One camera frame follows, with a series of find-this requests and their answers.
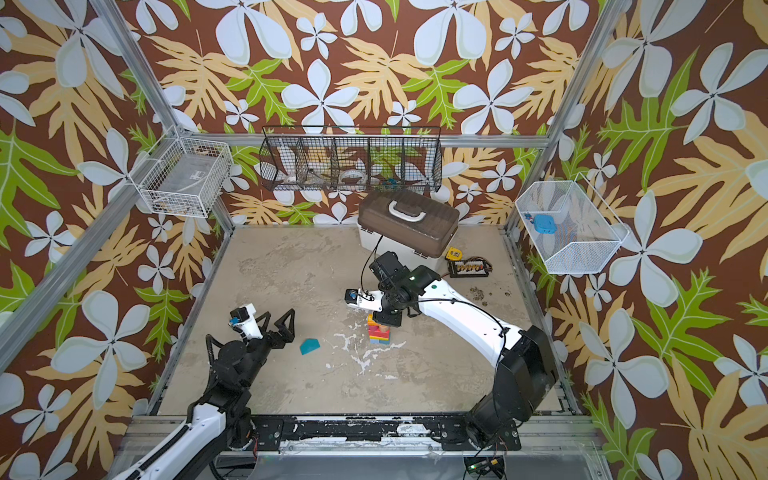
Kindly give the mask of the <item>teal roof block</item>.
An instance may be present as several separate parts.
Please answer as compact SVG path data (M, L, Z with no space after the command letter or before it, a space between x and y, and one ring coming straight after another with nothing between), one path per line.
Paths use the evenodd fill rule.
M300 353L302 355L308 355L320 348L320 342L315 338L308 338L300 345Z

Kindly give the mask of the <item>red rectangular block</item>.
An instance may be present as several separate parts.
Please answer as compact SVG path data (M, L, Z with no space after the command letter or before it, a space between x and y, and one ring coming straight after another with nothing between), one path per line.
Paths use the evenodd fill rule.
M371 326L368 329L368 334L370 337L377 337L377 338L388 338L390 336L389 330L383 330L379 327Z

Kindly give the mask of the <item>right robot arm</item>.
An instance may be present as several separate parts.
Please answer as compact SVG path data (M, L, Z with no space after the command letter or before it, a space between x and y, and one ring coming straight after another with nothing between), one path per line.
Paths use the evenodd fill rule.
M485 449L497 441L509 444L520 424L528 421L559 375L548 335L540 328L522 329L492 315L457 292L431 268L411 270L386 252L369 269L378 280L370 293L345 294L345 301L372 313L374 322L391 327L404 314L423 314L475 348L494 370L493 384L465 415L468 440Z

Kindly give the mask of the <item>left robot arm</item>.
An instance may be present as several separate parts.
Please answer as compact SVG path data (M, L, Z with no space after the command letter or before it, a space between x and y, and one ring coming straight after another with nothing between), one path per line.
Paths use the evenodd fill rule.
M269 354L295 340L295 315L276 321L251 304L230 312L229 327L239 335L222 343L205 337L208 380L201 397L187 407L185 421L118 479L195 479L220 453L244 450L255 442L248 407L251 387Z

